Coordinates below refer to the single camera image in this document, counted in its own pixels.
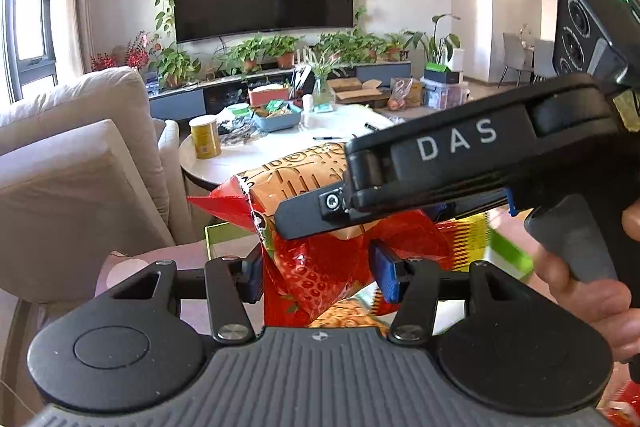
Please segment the person's right hand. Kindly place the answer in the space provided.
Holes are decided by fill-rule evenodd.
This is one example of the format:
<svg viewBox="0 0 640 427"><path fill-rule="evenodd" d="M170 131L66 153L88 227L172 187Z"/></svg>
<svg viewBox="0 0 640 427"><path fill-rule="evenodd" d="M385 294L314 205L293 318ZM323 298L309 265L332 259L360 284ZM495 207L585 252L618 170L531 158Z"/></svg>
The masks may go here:
<svg viewBox="0 0 640 427"><path fill-rule="evenodd" d="M564 198L536 210L525 220L539 243L534 256L537 277L551 296L606 339L614 359L627 362L639 354L639 295L615 271L604 237L585 199Z"/></svg>

